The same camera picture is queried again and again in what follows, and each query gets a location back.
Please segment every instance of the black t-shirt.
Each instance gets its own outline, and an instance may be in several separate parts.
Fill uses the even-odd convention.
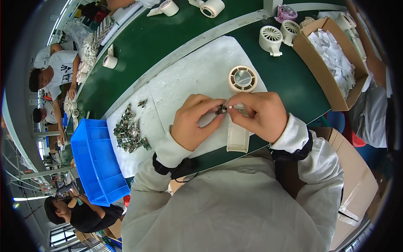
[[[80,206],[76,204],[74,208],[70,209],[70,224],[80,232],[93,233],[113,225],[123,213],[123,209],[115,205],[102,206],[102,209],[105,210],[103,219],[86,203],[83,202]]]

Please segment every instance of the white foam sheet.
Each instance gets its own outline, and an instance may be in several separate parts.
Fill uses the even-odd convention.
[[[176,111],[191,94],[224,99],[233,96],[235,93],[229,88],[228,74],[237,65],[249,66],[258,75],[258,84],[254,92],[267,92],[241,45],[235,38],[228,36],[222,36],[204,45],[154,77],[149,85],[164,130],[169,130]],[[214,117],[214,113],[207,114],[198,123],[203,127]],[[220,128],[204,141],[190,158],[226,146],[228,124],[229,115],[226,114]]]
[[[141,107],[137,107],[137,103],[145,99],[148,99],[145,108],[142,109]],[[113,135],[113,129],[116,127],[116,124],[120,122],[122,114],[129,103],[131,104],[132,112],[135,112],[136,114],[135,120],[140,118],[141,137],[147,138],[150,146],[153,148],[152,150],[147,151],[142,146],[129,154],[122,148],[118,147],[116,137]],[[165,136],[148,84],[137,90],[118,109],[116,109],[115,112],[106,119],[106,123],[108,125],[113,151],[115,152],[120,170],[125,178],[132,177],[137,173],[139,164],[152,157],[156,143],[159,139]]]

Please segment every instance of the hand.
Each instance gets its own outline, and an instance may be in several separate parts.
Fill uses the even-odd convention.
[[[220,127],[224,115],[217,115],[204,127],[200,127],[197,121],[205,113],[217,111],[218,106],[225,102],[225,99],[212,99],[202,94],[191,94],[175,114],[171,130],[172,138],[183,148],[194,151]]]
[[[59,129],[60,131],[60,136],[58,136],[58,139],[60,140],[60,143],[62,143],[62,145],[64,145],[64,142],[66,141],[66,136],[64,135],[64,130]]]
[[[244,104],[249,117],[234,109],[237,103]],[[227,110],[233,123],[270,143],[275,143],[280,138],[288,123],[288,114],[275,92],[239,93],[228,100]]]
[[[160,0],[139,0],[138,2],[141,2],[144,7],[150,9],[154,5],[159,4],[161,1]]]
[[[74,99],[76,89],[77,89],[77,84],[71,84],[71,87],[69,89],[69,98],[70,98],[70,100]]]

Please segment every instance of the sleeve cuff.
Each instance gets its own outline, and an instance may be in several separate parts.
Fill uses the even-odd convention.
[[[308,140],[306,124],[289,113],[288,123],[284,132],[275,143],[270,143],[270,148],[294,153],[298,149],[301,150]]]
[[[177,167],[183,159],[190,156],[193,151],[186,150],[180,146],[168,131],[165,138],[160,140],[155,148],[157,161],[168,168]]]

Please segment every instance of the black hair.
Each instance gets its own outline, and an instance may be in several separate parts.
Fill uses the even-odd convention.
[[[32,70],[31,75],[29,77],[29,90],[31,92],[38,92],[39,90],[39,74],[41,73],[40,68],[35,68]]]
[[[53,205],[53,201],[55,201],[56,198],[53,196],[49,196],[45,199],[44,202],[44,208],[45,208],[45,212],[46,212],[46,216],[48,217],[48,219],[56,224],[62,224],[65,223],[66,221],[64,220],[64,218],[57,216],[56,214],[56,210],[57,208]]]
[[[32,117],[33,117],[33,122],[38,123],[42,119],[42,113],[41,110],[38,108],[34,108],[32,111]]]

